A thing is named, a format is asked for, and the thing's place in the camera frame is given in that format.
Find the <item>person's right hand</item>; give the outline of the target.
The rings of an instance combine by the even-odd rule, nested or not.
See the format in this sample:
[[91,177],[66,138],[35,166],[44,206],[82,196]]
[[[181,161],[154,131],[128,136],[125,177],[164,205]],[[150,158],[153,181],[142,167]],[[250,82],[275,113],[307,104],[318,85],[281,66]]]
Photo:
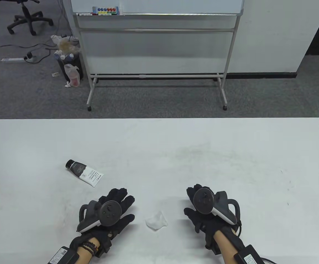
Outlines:
[[229,199],[225,191],[213,193],[207,186],[196,184],[187,188],[187,195],[194,206],[185,208],[184,214],[191,220],[196,233],[205,233],[205,247],[215,255],[221,254],[214,239],[221,231],[237,251],[245,246],[239,238],[241,234],[240,206],[234,199]]

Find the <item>person's left hand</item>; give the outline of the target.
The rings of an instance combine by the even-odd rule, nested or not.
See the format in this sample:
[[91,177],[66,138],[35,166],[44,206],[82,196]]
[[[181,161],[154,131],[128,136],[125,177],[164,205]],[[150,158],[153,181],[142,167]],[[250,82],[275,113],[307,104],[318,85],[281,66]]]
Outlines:
[[135,219],[133,214],[125,215],[134,201],[127,189],[114,188],[107,196],[82,205],[77,226],[77,232],[81,235],[72,241],[70,247],[81,247],[97,258],[107,253],[112,240]]

